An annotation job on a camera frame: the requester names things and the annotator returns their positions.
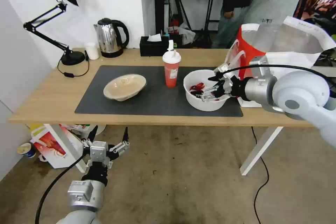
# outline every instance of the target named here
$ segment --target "table leg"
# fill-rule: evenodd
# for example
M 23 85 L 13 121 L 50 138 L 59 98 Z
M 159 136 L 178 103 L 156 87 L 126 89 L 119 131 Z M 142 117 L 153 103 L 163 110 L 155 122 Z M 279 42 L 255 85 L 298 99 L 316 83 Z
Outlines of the table leg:
M 78 158 L 80 158 L 82 154 L 78 153 L 78 151 L 72 145 L 72 143 L 70 142 L 70 140 L 68 139 L 68 137 L 65 135 L 65 133 L 58 124 L 44 124 L 44 126 L 49 130 L 49 132 L 56 139 L 59 145 L 63 148 L 66 154 L 71 157 L 73 162 L 75 162 Z M 79 161 L 76 164 L 76 166 L 80 172 L 82 173 L 86 172 L 86 166 L 83 160 Z
M 257 145 L 253 148 L 243 165 L 240 167 L 241 175 L 245 176 L 258 161 L 265 150 L 271 145 L 283 127 L 269 127 L 263 134 Z

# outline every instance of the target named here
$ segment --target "hand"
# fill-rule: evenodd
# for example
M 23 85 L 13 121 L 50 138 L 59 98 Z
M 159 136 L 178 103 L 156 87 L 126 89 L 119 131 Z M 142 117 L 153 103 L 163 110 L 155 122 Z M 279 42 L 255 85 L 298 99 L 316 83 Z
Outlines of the hand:
M 233 11 L 231 11 L 231 12 L 224 12 L 224 17 L 226 19 L 232 18 L 233 17 Z

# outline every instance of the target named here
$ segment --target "white wall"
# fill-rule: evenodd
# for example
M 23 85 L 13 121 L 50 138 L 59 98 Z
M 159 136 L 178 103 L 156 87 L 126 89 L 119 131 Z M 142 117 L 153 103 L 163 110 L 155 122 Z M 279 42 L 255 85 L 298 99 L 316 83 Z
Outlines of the white wall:
M 154 0 L 141 0 L 144 35 L 155 34 L 155 4 Z
M 0 180 L 21 158 L 16 148 L 30 140 L 25 125 L 7 122 L 18 106 L 51 71 L 47 59 L 22 28 L 8 0 L 0 0 Z
M 0 180 L 14 167 L 22 157 L 17 147 L 30 140 L 30 133 L 25 125 L 10 124 L 7 122 L 12 112 L 0 102 Z
M 56 0 L 9 1 L 22 23 L 57 4 Z M 39 27 L 39 31 L 70 47 L 83 47 L 85 42 L 96 41 L 92 25 L 105 17 L 124 22 L 130 34 L 128 47 L 139 47 L 140 37 L 144 35 L 141 0 L 83 0 L 80 8 L 69 4 L 66 13 Z M 62 51 L 33 34 L 31 37 L 54 67 L 62 56 Z

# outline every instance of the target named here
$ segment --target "concrete floor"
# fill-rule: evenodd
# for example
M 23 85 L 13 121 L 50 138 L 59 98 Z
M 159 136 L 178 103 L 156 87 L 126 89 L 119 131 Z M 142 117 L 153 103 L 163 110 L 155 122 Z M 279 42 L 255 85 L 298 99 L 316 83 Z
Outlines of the concrete floor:
M 265 129 L 256 128 L 260 137 Z M 121 140 L 124 127 L 97 138 Z M 264 183 L 261 162 L 246 177 L 239 167 L 254 147 L 249 127 L 130 126 L 131 148 L 113 164 L 98 216 L 104 223 L 256 224 L 253 199 Z M 285 129 L 264 155 L 270 181 L 260 192 L 263 224 L 336 223 L 336 149 L 312 128 Z M 0 182 L 0 220 L 33 223 L 44 190 L 60 173 L 23 158 Z M 80 180 L 70 170 L 49 193 L 41 224 L 69 211 L 67 189 Z

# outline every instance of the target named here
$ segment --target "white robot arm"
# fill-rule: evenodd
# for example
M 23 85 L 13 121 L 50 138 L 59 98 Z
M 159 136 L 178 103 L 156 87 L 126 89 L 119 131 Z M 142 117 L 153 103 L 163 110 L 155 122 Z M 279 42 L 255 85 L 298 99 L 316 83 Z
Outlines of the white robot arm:
M 90 154 L 90 160 L 87 163 L 88 173 L 82 177 L 82 180 L 72 181 L 68 189 L 74 211 L 56 224 L 100 224 L 96 214 L 103 205 L 107 171 L 112 167 L 112 161 L 130 147 L 130 143 L 127 127 L 122 141 L 117 145 L 109 145 L 102 141 L 91 143 L 90 140 L 94 139 L 97 128 L 93 130 L 94 134 L 90 133 L 91 137 L 89 135 L 88 141 L 85 142 L 89 148 L 85 148 L 84 153 Z
M 230 67 L 221 65 L 214 70 L 217 77 L 209 78 L 218 81 L 222 88 L 205 90 L 201 98 L 213 99 L 223 94 L 240 96 L 246 101 L 256 101 L 271 112 L 284 113 L 287 116 L 306 120 L 320 130 L 325 141 L 336 147 L 336 99 L 329 97 L 329 85 L 324 78 L 307 71 L 294 71 L 279 80 L 271 75 L 269 68 L 262 67 L 267 63 L 266 57 L 257 57 L 251 65 L 260 65 L 252 69 L 256 78 L 239 80 L 232 72 L 225 73 Z

